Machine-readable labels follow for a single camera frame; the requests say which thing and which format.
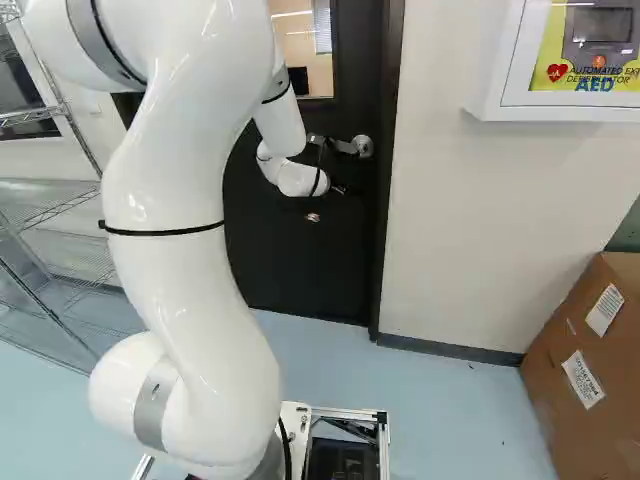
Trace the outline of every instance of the display screen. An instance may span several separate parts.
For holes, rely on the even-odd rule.
[[[625,43],[631,41],[632,8],[573,7],[573,41]]]

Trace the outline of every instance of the light blue floor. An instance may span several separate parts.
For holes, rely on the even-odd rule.
[[[376,347],[356,327],[257,315],[287,399],[390,412],[392,478],[556,480],[517,370]],[[0,478],[129,479],[141,450],[94,422],[86,378],[3,343],[0,378]],[[180,476],[160,466],[149,478]]]

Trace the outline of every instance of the black door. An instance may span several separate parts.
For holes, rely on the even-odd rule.
[[[305,75],[309,79],[310,95],[298,102],[307,132],[345,141],[366,134],[379,143],[383,0],[269,3],[297,92],[305,93]],[[313,98],[318,94],[329,98]],[[379,184],[381,159],[327,154],[322,166],[346,192],[291,199],[262,176],[255,161],[259,140],[252,123],[224,179],[229,259],[247,303],[368,326],[376,309],[376,224],[379,205],[386,204],[379,198],[387,190]],[[295,160],[314,164],[317,149],[308,145]]]

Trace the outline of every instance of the heart logo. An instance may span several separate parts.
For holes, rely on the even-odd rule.
[[[556,83],[558,80],[560,80],[568,71],[569,65],[567,65],[566,63],[563,63],[561,65],[554,63],[552,65],[549,65],[549,68],[547,68],[549,80],[551,80],[553,83]]]

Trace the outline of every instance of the window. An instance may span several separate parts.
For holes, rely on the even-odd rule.
[[[333,97],[330,0],[269,0],[271,20],[299,98]]]

